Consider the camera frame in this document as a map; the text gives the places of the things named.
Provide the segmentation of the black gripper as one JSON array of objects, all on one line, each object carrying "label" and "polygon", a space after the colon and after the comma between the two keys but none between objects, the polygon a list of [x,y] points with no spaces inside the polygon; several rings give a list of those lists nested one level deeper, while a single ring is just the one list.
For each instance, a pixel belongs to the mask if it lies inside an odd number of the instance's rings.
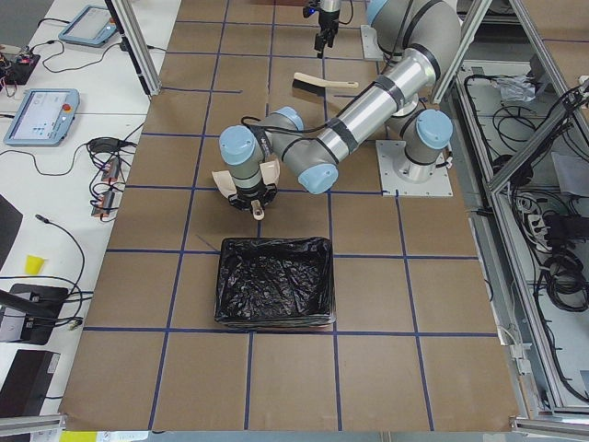
[{"label": "black gripper", "polygon": [[327,44],[332,48],[335,35],[339,30],[340,11],[319,10],[318,13],[320,33],[315,36],[314,49],[317,52],[317,58],[322,58],[324,55],[323,36],[327,36]]},{"label": "black gripper", "polygon": [[238,210],[252,211],[251,203],[259,201],[262,208],[270,204],[277,194],[275,184],[264,184],[260,182],[251,188],[237,187],[237,191],[228,197],[228,202]]}]

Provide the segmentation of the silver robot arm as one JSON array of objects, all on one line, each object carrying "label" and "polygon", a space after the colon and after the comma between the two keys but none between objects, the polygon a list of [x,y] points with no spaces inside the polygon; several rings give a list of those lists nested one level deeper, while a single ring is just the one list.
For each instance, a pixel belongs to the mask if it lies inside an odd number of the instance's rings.
[{"label": "silver robot arm", "polygon": [[322,58],[325,48],[333,46],[339,31],[341,0],[319,0],[317,12],[320,31],[316,34],[314,49],[317,57]]},{"label": "silver robot arm", "polygon": [[430,167],[452,134],[440,111],[420,110],[418,94],[432,87],[454,59],[461,21],[447,1],[372,1],[366,9],[378,46],[399,58],[335,117],[306,130],[296,110],[283,107],[259,122],[226,128],[219,147],[226,168],[213,174],[227,201],[263,218],[277,193],[280,166],[287,166],[308,192],[327,191],[339,176],[338,165],[359,145],[396,119],[408,126],[405,157]]}]

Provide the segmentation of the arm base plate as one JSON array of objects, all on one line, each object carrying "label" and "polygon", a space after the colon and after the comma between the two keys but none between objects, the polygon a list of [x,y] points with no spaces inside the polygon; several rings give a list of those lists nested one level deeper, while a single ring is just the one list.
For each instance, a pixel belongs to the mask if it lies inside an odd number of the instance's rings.
[{"label": "arm base plate", "polygon": [[362,25],[360,27],[360,34],[364,59],[374,62],[381,61],[383,59],[383,52],[377,44],[375,29],[369,25]]},{"label": "arm base plate", "polygon": [[446,166],[439,154],[431,165],[412,163],[405,152],[404,141],[377,140],[376,156],[379,167],[381,192],[384,196],[448,198],[453,196]]}]

